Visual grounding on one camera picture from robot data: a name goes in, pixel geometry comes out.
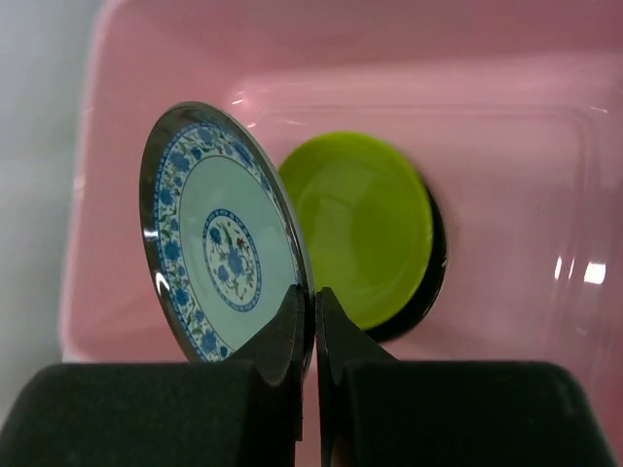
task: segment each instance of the pink container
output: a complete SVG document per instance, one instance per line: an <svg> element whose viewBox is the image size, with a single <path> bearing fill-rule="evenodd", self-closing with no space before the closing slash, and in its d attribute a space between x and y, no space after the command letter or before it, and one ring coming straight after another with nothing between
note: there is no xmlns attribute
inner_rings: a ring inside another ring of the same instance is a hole
<svg viewBox="0 0 623 467"><path fill-rule="evenodd" d="M436 196L449 265L404 359L538 359L583 383L623 461L623 3L117 0L92 42L66 360L184 360L150 281L138 172L199 100L276 165L335 129L393 142ZM308 376L301 465L319 465Z"/></svg>

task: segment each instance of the floral patterned plate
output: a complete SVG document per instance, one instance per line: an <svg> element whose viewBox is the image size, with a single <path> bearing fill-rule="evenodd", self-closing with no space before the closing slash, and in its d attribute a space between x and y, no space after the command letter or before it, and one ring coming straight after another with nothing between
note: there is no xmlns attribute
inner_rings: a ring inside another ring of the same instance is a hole
<svg viewBox="0 0 623 467"><path fill-rule="evenodd" d="M140 169L152 279L190 360L227 358L275 315L291 284L312 303L307 252L275 168L224 112L183 103L156 123Z"/></svg>

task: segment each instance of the blue flower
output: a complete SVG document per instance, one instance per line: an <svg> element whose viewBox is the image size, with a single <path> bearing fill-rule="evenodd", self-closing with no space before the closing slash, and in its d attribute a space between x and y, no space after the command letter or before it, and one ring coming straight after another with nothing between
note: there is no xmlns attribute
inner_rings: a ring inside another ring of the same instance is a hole
<svg viewBox="0 0 623 467"><path fill-rule="evenodd" d="M168 241L165 245L165 256L171 261L179 259L179 246L174 241Z"/></svg>
<svg viewBox="0 0 623 467"><path fill-rule="evenodd" d="M162 188L160 190L160 201L162 201L165 206L171 206L173 204L173 195L169 188Z"/></svg>
<svg viewBox="0 0 623 467"><path fill-rule="evenodd" d="M197 136L205 143L211 144L214 138L212 137L212 133L206 128L199 128L197 130Z"/></svg>
<svg viewBox="0 0 623 467"><path fill-rule="evenodd" d="M184 306L188 303L188 294L184 289L177 289L175 291L175 300L179 303L180 306Z"/></svg>
<svg viewBox="0 0 623 467"><path fill-rule="evenodd" d="M271 184L269 183L269 179L266 178L266 175L260 173L260 183L262 184L262 188L269 192L271 190Z"/></svg>
<svg viewBox="0 0 623 467"><path fill-rule="evenodd" d="M236 151L238 151L238 154L240 154L240 159L242 160L242 163L244 165L246 165L247 167L253 166L253 159L251 158L251 155L248 153L242 143L240 143L239 141L234 141L234 149L236 149Z"/></svg>
<svg viewBox="0 0 623 467"><path fill-rule="evenodd" d="M214 334L214 331L209 329L205 331L205 334L202 337L201 347L205 353L212 353L216 350L216 335Z"/></svg>
<svg viewBox="0 0 623 467"><path fill-rule="evenodd" d="M181 170L182 172L185 172L186 170L191 168L191 164L184 157L184 155L182 153L180 153L179 151L172 152L169 155L169 158L170 158L170 161L173 164L173 166L176 169Z"/></svg>
<svg viewBox="0 0 623 467"><path fill-rule="evenodd" d="M242 258L236 248L230 248L227 254L227 265L236 277L242 274Z"/></svg>
<svg viewBox="0 0 623 467"><path fill-rule="evenodd" d="M197 161L202 158L202 151L199 148L191 149L191 154Z"/></svg>
<svg viewBox="0 0 623 467"><path fill-rule="evenodd" d="M223 265L218 267L217 274L221 282L227 282L227 279L230 278L230 274L227 272L227 270L225 269Z"/></svg>
<svg viewBox="0 0 623 467"><path fill-rule="evenodd" d="M223 241L223 238L221 238L221 231L219 231L218 229L216 229L215 227L213 227L212 229L210 229L210 239L217 245L220 245L221 242Z"/></svg>

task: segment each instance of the blue floral medallion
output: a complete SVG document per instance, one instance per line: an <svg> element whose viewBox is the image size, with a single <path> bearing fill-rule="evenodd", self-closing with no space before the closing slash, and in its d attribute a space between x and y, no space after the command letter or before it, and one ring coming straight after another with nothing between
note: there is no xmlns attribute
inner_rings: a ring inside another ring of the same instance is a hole
<svg viewBox="0 0 623 467"><path fill-rule="evenodd" d="M184 126L167 143L154 183L153 216L156 225L161 274L175 318L203 361L220 361L237 350L227 345L209 322L193 290L181 244L180 205L189 174L203 160L224 158L248 172L275 208L280 224L288 232L276 195L258 162L228 128L213 123ZM288 236L292 272L301 271L295 240ZM203 225L205 264L220 299L239 312L258 304L264 278L260 257L244 223L227 209L216 209Z"/></svg>
<svg viewBox="0 0 623 467"><path fill-rule="evenodd" d="M249 311L260 300L262 270L253 238L227 209L216 209L203 227L203 254L218 295L236 311Z"/></svg>

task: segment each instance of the plate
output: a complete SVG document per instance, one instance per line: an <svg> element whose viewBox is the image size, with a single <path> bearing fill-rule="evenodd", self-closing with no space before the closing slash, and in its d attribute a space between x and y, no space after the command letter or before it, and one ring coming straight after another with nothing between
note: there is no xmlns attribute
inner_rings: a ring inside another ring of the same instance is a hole
<svg viewBox="0 0 623 467"><path fill-rule="evenodd" d="M225 112L182 103L158 120L139 203L152 280L190 360L230 356L275 317L291 284L312 303L292 204L260 146Z"/></svg>

